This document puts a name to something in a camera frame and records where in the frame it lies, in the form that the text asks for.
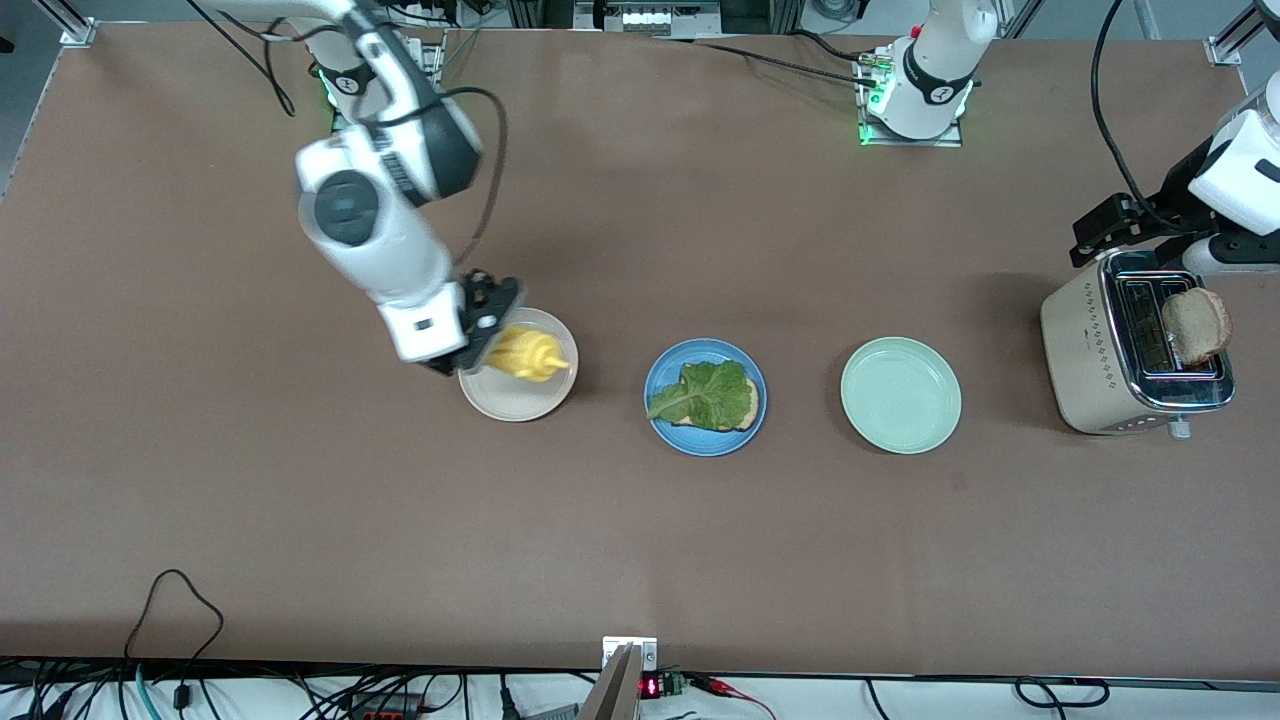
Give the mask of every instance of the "plate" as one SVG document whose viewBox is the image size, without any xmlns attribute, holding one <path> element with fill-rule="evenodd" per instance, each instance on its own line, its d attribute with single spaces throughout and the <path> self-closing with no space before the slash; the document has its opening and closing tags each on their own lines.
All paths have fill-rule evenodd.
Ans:
<svg viewBox="0 0 1280 720">
<path fill-rule="evenodd" d="M 667 445 L 671 447 L 696 457 L 717 457 L 719 455 L 728 455 L 751 442 L 755 433 L 760 430 L 760 424 L 764 423 L 764 410 L 768 407 L 768 392 L 764 389 L 764 375 L 760 373 L 760 368 L 746 352 L 742 352 L 736 346 L 723 340 L 709 337 L 686 340 L 672 346 L 658 357 L 653 368 L 649 369 L 649 377 L 644 382 L 645 414 L 649 414 L 649 401 L 653 396 L 658 395 L 662 388 L 680 382 L 680 369 L 686 364 L 724 363 L 726 360 L 737 360 L 741 363 L 746 377 L 755 383 L 760 393 L 760 411 L 755 416 L 755 423 L 745 430 L 721 433 L 690 425 L 677 427 L 666 420 L 649 420 L 658 437 L 667 441 Z"/>
<path fill-rule="evenodd" d="M 507 324 L 532 328 L 554 337 L 559 342 L 561 355 L 568 361 L 568 369 L 556 373 L 544 383 L 531 383 L 480 365 L 475 370 L 458 373 L 458 384 L 471 405 L 494 420 L 526 423 L 557 409 L 568 396 L 577 378 L 577 343 L 556 315 L 534 307 L 516 307 L 508 315 Z"/>
<path fill-rule="evenodd" d="M 840 378 L 840 401 L 868 442 L 904 455 L 942 445 L 960 421 L 960 382 L 951 365 L 906 337 L 859 347 Z"/>
</svg>

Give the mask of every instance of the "black cable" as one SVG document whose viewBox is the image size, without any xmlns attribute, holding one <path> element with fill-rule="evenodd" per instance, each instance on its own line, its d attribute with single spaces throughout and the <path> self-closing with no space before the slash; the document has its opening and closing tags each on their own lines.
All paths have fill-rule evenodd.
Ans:
<svg viewBox="0 0 1280 720">
<path fill-rule="evenodd" d="M 1152 206 L 1151 201 L 1147 200 L 1147 196 L 1138 188 L 1138 181 L 1135 181 L 1133 173 L 1129 172 L 1129 164 L 1125 163 L 1124 154 L 1120 152 L 1120 146 L 1116 145 L 1116 140 L 1111 136 L 1111 129 L 1107 127 L 1107 120 L 1102 117 L 1102 102 L 1098 97 L 1098 65 L 1102 64 L 1102 46 L 1107 41 L 1107 33 L 1111 32 L 1111 22 L 1115 20 L 1116 13 L 1120 10 L 1120 5 L 1123 3 L 1124 0 L 1115 0 L 1111 3 L 1111 9 L 1107 10 L 1107 17 L 1102 20 L 1102 29 L 1098 32 L 1098 42 L 1093 46 L 1093 64 L 1089 67 L 1089 101 L 1093 105 L 1093 120 L 1098 126 L 1098 132 L 1102 133 L 1102 141 L 1107 143 L 1107 150 L 1111 151 L 1111 158 L 1116 161 L 1116 168 L 1120 170 L 1120 176 L 1124 177 L 1125 184 L 1129 186 L 1129 195 L 1133 196 L 1142 210 L 1151 215 L 1151 218 L 1160 223 L 1165 229 L 1176 233 L 1197 232 L 1201 228 L 1174 223 L 1156 211 L 1156 208 Z"/>
<path fill-rule="evenodd" d="M 879 696 L 876 694 L 876 684 L 872 683 L 870 678 L 863 678 L 867 683 L 867 692 L 872 694 L 872 705 L 876 706 L 876 712 L 879 712 L 881 720 L 888 720 L 888 712 L 884 712 L 884 706 L 879 703 Z"/>
<path fill-rule="evenodd" d="M 856 63 L 860 56 L 870 53 L 870 50 L 864 50 L 861 53 L 845 53 L 842 50 L 837 50 L 835 46 L 827 42 L 827 40 L 823 38 L 820 35 L 815 32 L 809 32 L 806 29 L 794 29 L 787 35 L 794 35 L 796 37 L 808 37 L 809 40 L 817 42 L 818 47 L 822 47 L 823 50 L 826 50 L 831 55 L 840 58 L 841 60 L 849 60 L 850 63 Z"/>
<path fill-rule="evenodd" d="M 1048 702 L 1032 700 L 1027 697 L 1027 693 L 1023 692 L 1023 685 L 1027 683 L 1038 687 L 1044 693 L 1044 697 L 1048 698 Z M 1102 688 L 1102 696 L 1096 700 L 1062 702 L 1061 700 L 1057 698 L 1056 694 L 1053 694 L 1053 691 L 1044 683 L 1044 680 L 1041 680 L 1039 678 L 1032 678 L 1030 675 L 1024 675 L 1014 680 L 1014 692 L 1018 694 L 1018 700 L 1025 702 L 1032 707 L 1038 707 L 1041 710 L 1056 710 L 1059 720 L 1066 720 L 1068 707 L 1076 710 L 1085 710 L 1089 707 L 1098 707 L 1100 705 L 1103 705 L 1108 700 L 1111 700 L 1111 685 L 1108 685 L 1106 680 L 1087 680 L 1076 684 L 1089 688 Z"/>
<path fill-rule="evenodd" d="M 243 45 L 237 42 L 236 38 L 232 37 L 229 32 L 223 29 L 223 26 L 215 23 L 214 18 L 209 17 L 209 13 L 206 13 L 204 8 L 196 4 L 196 0 L 187 0 L 187 4 L 191 5 L 191 8 L 196 10 L 196 13 L 198 13 L 200 17 L 204 18 L 206 23 L 209 23 L 209 27 L 216 29 L 218 35 L 223 36 L 227 40 L 227 42 L 230 42 L 232 47 L 234 47 L 241 55 L 243 55 L 244 59 L 248 60 L 250 64 L 252 64 L 253 68 L 257 69 L 257 72 L 261 73 L 264 78 L 266 78 L 266 82 L 271 83 L 271 92 L 275 94 L 275 100 L 280 104 L 280 109 L 284 110 L 284 114 L 291 118 L 296 117 L 297 108 L 293 105 L 293 99 L 289 97 L 289 94 L 285 92 L 284 88 L 280 87 L 280 83 L 275 81 L 275 76 L 269 73 L 266 68 L 262 67 L 262 63 L 257 61 L 257 58 L 251 55 L 248 50 L 244 50 Z"/>
<path fill-rule="evenodd" d="M 426 15 L 415 15 L 413 13 L 404 10 L 403 8 L 397 8 L 396 5 L 388 5 L 388 8 L 394 10 L 397 14 L 404 15 L 406 18 L 412 18 L 415 20 L 422 20 L 428 23 L 448 23 L 449 27 L 460 27 L 458 23 L 451 20 L 449 18 L 429 18 Z"/>
<path fill-rule="evenodd" d="M 223 625 L 227 624 L 227 618 L 223 615 L 223 611 L 219 610 L 216 605 L 209 602 L 209 598 L 200 594 L 200 591 L 196 589 L 196 585 L 195 583 L 191 582 L 191 578 L 188 578 L 186 573 L 183 573 L 177 568 L 169 568 L 168 570 L 163 570 L 159 575 L 155 577 L 154 580 L 151 580 L 151 589 L 147 591 L 147 601 L 142 605 L 142 614 L 138 615 L 138 621 L 133 624 L 133 629 L 129 630 L 129 637 L 124 641 L 124 653 L 123 653 L 124 660 L 134 660 L 134 657 L 129 655 L 129 651 L 133 648 L 134 641 L 138 639 L 138 632 L 142 630 L 142 623 L 146 621 L 147 612 L 151 611 L 151 602 L 156 597 L 156 589 L 160 587 L 160 580 L 165 579 L 166 575 L 178 575 L 178 578 L 180 578 L 182 582 L 187 584 L 187 589 L 191 592 L 191 596 L 195 597 L 201 605 L 207 607 L 210 612 L 214 614 L 215 618 L 218 618 L 218 626 L 214 628 L 214 633 L 209 635 L 209 639 L 206 639 L 204 644 L 196 648 L 196 652 L 193 652 L 191 655 L 191 659 L 187 660 L 186 667 L 191 667 L 191 664 L 195 662 L 197 659 L 200 659 L 200 653 L 205 652 L 205 650 L 209 646 L 214 644 L 214 641 L 218 639 L 218 635 L 223 633 Z"/>
<path fill-rule="evenodd" d="M 699 47 L 712 47 L 712 49 L 716 49 L 716 50 L 723 50 L 724 53 L 732 53 L 735 55 L 741 55 L 744 58 L 750 58 L 753 60 L 759 60 L 762 63 L 769 63 L 772 65 L 778 65 L 780 68 L 787 68 L 787 69 L 791 69 L 791 70 L 796 70 L 796 72 L 801 72 L 801 73 L 809 73 L 809 74 L 818 76 L 818 77 L 826 77 L 826 78 L 831 78 L 831 79 L 838 79 L 838 81 L 844 81 L 844 82 L 851 82 L 854 85 L 864 85 L 867 87 L 874 87 L 876 86 L 876 81 L 873 81 L 870 78 L 860 78 L 860 77 L 854 77 L 854 76 L 842 76 L 840 73 L 832 73 L 832 72 L 828 72 L 828 70 L 819 70 L 818 68 L 810 68 L 810 67 L 806 67 L 806 65 L 797 65 L 796 63 L 788 63 L 786 60 L 778 60 L 777 58 L 769 58 L 767 55 L 758 55 L 755 53 L 751 53 L 750 50 L 739 50 L 737 47 L 728 47 L 726 45 L 714 45 L 714 44 L 710 44 L 710 42 L 699 42 L 698 46 Z"/>
<path fill-rule="evenodd" d="M 227 18 L 227 22 L 252 35 L 253 37 L 261 40 L 262 42 L 303 42 L 325 32 L 337 32 L 338 35 L 346 35 L 338 26 L 320 26 L 317 28 L 308 29 L 302 35 L 280 35 L 275 32 L 275 28 L 280 27 L 280 24 L 285 20 L 285 18 L 276 18 L 270 26 L 268 26 L 266 32 L 257 32 L 256 29 L 239 22 L 238 19 L 233 18 L 228 13 L 224 13 L 223 10 L 218 10 L 218 14 Z"/>
<path fill-rule="evenodd" d="M 209 694 L 209 687 L 205 684 L 205 676 L 198 675 L 196 682 L 200 683 L 200 694 L 205 696 L 205 705 L 209 706 L 210 715 L 214 716 L 214 720 L 223 720 L 223 716 L 218 714 L 218 706 L 214 705 L 214 697 Z"/>
<path fill-rule="evenodd" d="M 454 87 L 453 90 L 442 92 L 435 100 L 428 102 L 426 105 L 410 110 L 398 118 L 392 118 L 389 120 L 371 119 L 365 120 L 365 124 L 371 128 L 389 128 L 404 124 L 416 118 L 421 118 L 426 113 L 439 108 L 447 99 L 457 95 L 480 95 L 486 97 L 493 104 L 494 111 L 498 114 L 498 152 L 494 156 L 493 179 L 489 181 L 489 197 L 485 199 L 484 210 L 480 214 L 480 222 L 476 224 L 475 232 L 471 233 L 471 242 L 467 243 L 454 260 L 454 264 L 461 265 L 467 261 L 467 258 L 471 256 L 471 251 L 480 245 L 480 238 L 484 237 L 484 232 L 489 229 L 489 220 L 493 218 L 493 206 L 498 201 L 498 188 L 502 184 L 503 169 L 507 167 L 507 106 L 502 104 L 502 99 L 483 87 Z"/>
<path fill-rule="evenodd" d="M 431 675 L 431 679 L 426 682 L 426 688 L 422 688 L 422 697 L 419 701 L 417 706 L 417 711 L 421 712 L 422 715 L 430 715 L 433 712 L 439 712 L 444 710 L 445 707 L 453 705 L 453 701 L 458 700 L 458 696 L 462 694 L 463 680 L 462 675 L 458 675 L 458 687 L 457 689 L 453 691 L 453 694 L 449 696 L 449 700 L 442 702 L 440 705 L 426 705 L 426 689 L 431 687 L 431 683 L 435 682 L 435 678 L 436 675 Z"/>
</svg>

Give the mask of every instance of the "red wire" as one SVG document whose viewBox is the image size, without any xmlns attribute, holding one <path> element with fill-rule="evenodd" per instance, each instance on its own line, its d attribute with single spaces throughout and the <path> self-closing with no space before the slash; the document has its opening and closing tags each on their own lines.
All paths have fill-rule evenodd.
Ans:
<svg viewBox="0 0 1280 720">
<path fill-rule="evenodd" d="M 731 697 L 733 700 L 745 700 L 746 702 L 759 705 L 762 708 L 764 708 L 765 712 L 769 714 L 771 720 L 778 720 L 778 716 L 773 714 L 773 710 L 771 710 L 768 705 L 764 705 L 763 702 L 744 693 L 742 691 L 735 688 L 733 685 L 726 683 L 724 680 L 712 680 L 712 689 L 722 692 L 724 693 L 726 697 Z"/>
<path fill-rule="evenodd" d="M 763 707 L 764 711 L 769 714 L 769 717 L 772 720 L 778 720 L 778 716 L 774 715 L 772 710 L 769 710 L 768 705 L 764 705 L 763 702 L 760 702 L 760 701 L 755 700 L 754 697 L 744 693 L 742 691 L 733 691 L 733 692 L 737 693 L 737 700 L 745 700 L 746 702 L 754 702 L 755 705 L 759 705 L 760 707 Z"/>
</svg>

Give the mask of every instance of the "metal bracket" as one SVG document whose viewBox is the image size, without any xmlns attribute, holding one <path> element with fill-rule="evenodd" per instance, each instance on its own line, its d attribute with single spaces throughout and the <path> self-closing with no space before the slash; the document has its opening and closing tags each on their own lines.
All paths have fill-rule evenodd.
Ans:
<svg viewBox="0 0 1280 720">
<path fill-rule="evenodd" d="M 97 33 L 97 22 L 76 10 L 67 0 L 32 0 L 49 19 L 63 28 L 63 47 L 88 47 Z"/>
<path fill-rule="evenodd" d="M 1248 8 L 1222 28 L 1222 32 L 1204 40 L 1204 55 L 1208 58 L 1208 64 L 1216 67 L 1239 65 L 1240 49 L 1257 37 L 1263 27 L 1262 14 L 1258 13 L 1253 3 L 1249 3 Z"/>
<path fill-rule="evenodd" d="M 658 638 L 637 638 L 631 635 L 605 635 L 600 643 L 600 667 L 609 664 L 609 659 L 617 652 L 618 646 L 634 644 L 640 647 L 643 670 L 653 673 L 658 669 Z"/>
</svg>

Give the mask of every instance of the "light green plate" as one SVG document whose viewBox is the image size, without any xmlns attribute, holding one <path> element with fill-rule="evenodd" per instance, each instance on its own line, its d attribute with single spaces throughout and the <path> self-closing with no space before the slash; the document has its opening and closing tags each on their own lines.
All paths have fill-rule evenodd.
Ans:
<svg viewBox="0 0 1280 720">
<path fill-rule="evenodd" d="M 960 421 L 960 382 L 951 365 L 906 337 L 859 347 L 840 377 L 840 401 L 864 438 L 904 455 L 942 445 Z"/>
</svg>

